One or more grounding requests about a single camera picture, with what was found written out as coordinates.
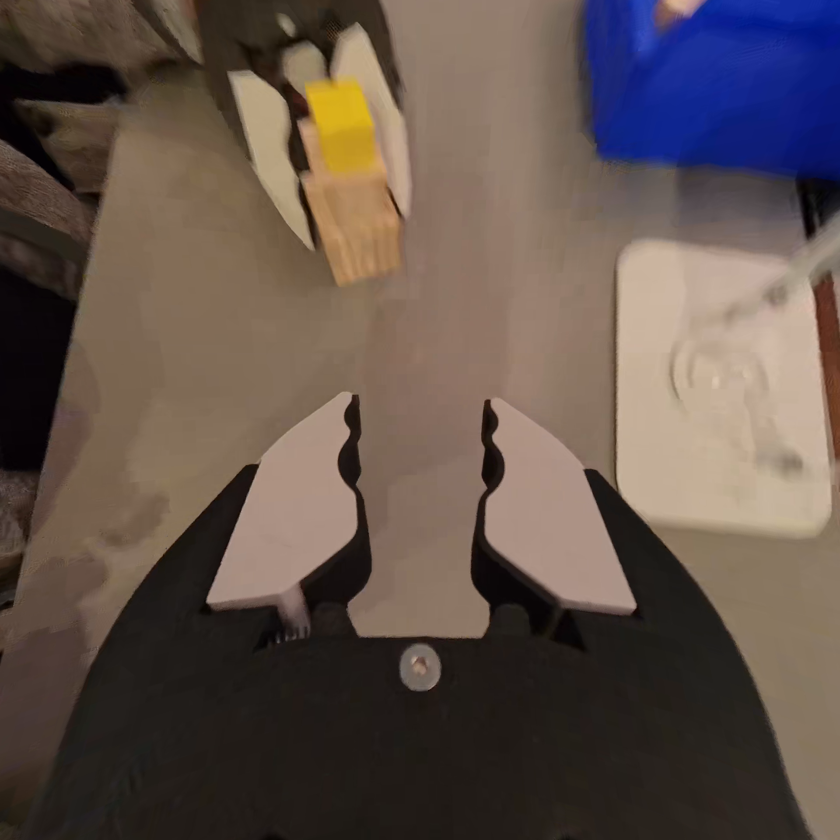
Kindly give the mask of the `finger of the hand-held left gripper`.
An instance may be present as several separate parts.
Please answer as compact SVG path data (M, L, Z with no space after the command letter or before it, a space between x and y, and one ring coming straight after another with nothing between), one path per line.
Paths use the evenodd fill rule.
M285 99L251 70L231 70L227 80L259 183L290 230L313 251L310 223L300 198L300 179L289 155L291 117Z
M410 217L413 175L406 121L371 38L360 24L352 24L338 36L330 70L332 79L354 81L362 90L385 164L387 185L400 215Z

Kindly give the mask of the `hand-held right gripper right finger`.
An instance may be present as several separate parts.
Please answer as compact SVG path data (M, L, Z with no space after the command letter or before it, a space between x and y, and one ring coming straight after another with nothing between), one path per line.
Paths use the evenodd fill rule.
M530 632L551 636L569 611L632 616L637 600L585 468L529 417L493 397L471 548L473 585L494 616L514 607Z

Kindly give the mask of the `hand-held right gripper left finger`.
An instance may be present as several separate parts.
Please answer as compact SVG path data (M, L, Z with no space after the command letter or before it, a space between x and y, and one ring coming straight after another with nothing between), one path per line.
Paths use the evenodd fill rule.
M361 401L341 392L260 459L206 605L270 608L281 639L312 635L317 611L346 609L372 571L359 489Z

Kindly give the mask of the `yellow wooden block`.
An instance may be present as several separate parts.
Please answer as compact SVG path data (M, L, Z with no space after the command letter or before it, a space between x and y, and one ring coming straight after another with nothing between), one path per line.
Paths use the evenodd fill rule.
M321 79L307 83L305 91L327 169L339 175L372 171L380 155L360 83L350 77Z

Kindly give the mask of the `natural wooden cube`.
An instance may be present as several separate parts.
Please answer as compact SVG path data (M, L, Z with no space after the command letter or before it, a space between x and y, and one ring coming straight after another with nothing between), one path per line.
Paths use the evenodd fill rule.
M342 220L346 217L372 217L387 205L385 163L377 140L374 140L372 163L360 170L335 172L324 160L319 133L313 121L302 119L298 129L308 159L308 170L301 173L301 183L313 215L317 207Z
M403 265L403 223L387 188L360 195L309 184L308 204L339 287L384 277Z

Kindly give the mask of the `blue plastic bin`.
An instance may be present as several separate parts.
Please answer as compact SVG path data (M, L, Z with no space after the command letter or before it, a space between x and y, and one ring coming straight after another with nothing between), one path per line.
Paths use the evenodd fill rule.
M583 3L605 161L838 181L839 2Z

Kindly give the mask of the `person's left forearm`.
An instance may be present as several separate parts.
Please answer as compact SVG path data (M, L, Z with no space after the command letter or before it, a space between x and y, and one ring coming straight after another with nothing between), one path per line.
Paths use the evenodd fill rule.
M2 1L1 15L2 48L32 66L203 63L190 1Z

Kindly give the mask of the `natural wooden block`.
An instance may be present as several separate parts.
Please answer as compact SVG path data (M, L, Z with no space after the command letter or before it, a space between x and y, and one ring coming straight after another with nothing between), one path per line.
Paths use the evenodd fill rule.
M660 30L690 18L706 1L657 1L654 7L654 23Z

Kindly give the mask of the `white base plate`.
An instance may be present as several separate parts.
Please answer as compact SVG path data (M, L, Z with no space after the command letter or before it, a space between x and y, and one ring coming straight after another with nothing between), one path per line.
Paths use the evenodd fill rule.
M833 508L828 478L789 482L747 463L716 427L686 414L669 384L669 352L688 316L761 287L787 260L646 238L616 264L616 481L649 522L670 529L811 539ZM785 438L806 464L834 461L812 291L742 331L770 376Z

